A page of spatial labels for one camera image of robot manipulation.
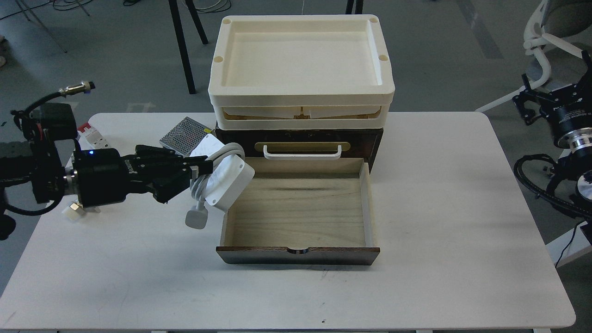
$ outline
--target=plastic container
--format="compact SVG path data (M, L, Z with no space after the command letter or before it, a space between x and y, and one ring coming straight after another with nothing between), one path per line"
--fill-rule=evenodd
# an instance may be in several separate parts
M220 129L382 128L394 91L374 15L222 20L208 88Z

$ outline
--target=drawer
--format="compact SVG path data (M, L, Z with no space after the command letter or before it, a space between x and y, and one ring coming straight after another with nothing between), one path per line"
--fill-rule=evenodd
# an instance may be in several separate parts
M368 163L247 158L255 177L228 210L219 256L229 264L371 265Z
M215 135L223 143L240 144L250 157L263 157L263 145L272 153L335 153L337 145L341 145L342 158L363 158L372 171L383 132L383 129L221 130L216 127Z

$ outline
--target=table surface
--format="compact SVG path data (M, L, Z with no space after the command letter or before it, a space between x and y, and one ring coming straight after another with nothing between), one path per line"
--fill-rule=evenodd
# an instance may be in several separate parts
M185 116L97 114L120 150L158 146ZM391 113L371 174L370 267L228 265L222 215L130 194L71 222L41 217L4 294L5 329L555 328L575 313L488 119Z

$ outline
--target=black stand leg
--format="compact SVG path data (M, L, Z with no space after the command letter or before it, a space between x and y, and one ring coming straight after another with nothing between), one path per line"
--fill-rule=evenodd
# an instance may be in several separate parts
M187 81L187 90L193 95L196 93L195 83L193 82L193 74L191 73L191 64L189 63L189 54L187 54L187 45L185 44L185 36L183 35L183 26L181 26L181 16L179 16L177 0L169 0L169 7L170 15L173 18L173 26L175 27L175 35L177 36L177 44L179 45L179 53L181 54L181 62L183 63L183 71L185 72L185 80Z
M364 0L356 0L356 14L361 14L363 7L364 7Z
M345 7L345 14L351 14L353 10L353 0L348 0L348 5Z
M197 32L200 34L201 43L203 45L206 45L208 43L208 37L205 35L204 27L201 25L200 17L197 15L197 11L195 10L193 0L185 0L185 4L189 9L189 13L191 14L193 23L195 23L195 28L197 29Z

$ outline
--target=chair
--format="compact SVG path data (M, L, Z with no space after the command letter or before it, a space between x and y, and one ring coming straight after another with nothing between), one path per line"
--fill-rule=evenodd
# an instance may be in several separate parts
M590 46L571 44L563 38L576 35L592 25L592 0L543 0L532 14L524 30L526 55L535 59L526 70L532 89L552 91L577 82L586 71L581 60L582 49ZM547 52L547 45L556 48ZM484 112L512 99L524 86L504 97L486 104L477 112Z

